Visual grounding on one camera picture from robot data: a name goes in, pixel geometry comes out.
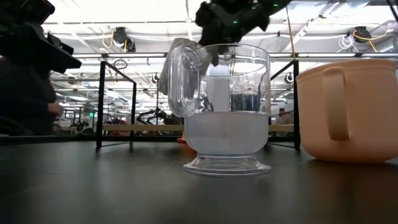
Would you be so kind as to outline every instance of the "water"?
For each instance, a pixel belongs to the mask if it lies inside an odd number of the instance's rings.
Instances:
[[[199,153],[254,154],[268,140],[268,116],[255,112],[207,112],[185,118],[185,139]]]

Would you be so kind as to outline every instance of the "pitcher base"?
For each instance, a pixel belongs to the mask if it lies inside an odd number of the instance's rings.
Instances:
[[[257,175],[271,171],[256,155],[213,155],[198,153],[195,160],[183,167],[187,172],[210,176]]]

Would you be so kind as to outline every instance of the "black table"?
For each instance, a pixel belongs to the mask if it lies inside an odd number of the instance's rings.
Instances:
[[[93,142],[0,148],[0,223],[398,223],[398,160],[319,162],[267,146],[273,171],[203,177],[183,171],[184,144]]]

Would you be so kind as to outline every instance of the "pitcher handle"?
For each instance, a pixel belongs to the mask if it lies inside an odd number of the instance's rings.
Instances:
[[[322,73],[329,137],[335,141],[349,140],[344,70],[341,67],[331,67]]]
[[[188,60],[190,68],[184,66]],[[179,46],[170,53],[169,60],[169,106],[175,116],[186,118],[198,109],[200,89],[198,54],[189,47]]]

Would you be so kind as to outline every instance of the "wooden shelf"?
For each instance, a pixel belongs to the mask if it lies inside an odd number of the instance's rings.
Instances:
[[[184,125],[104,124],[104,131],[183,131]],[[293,132],[293,124],[270,125],[269,131]]]

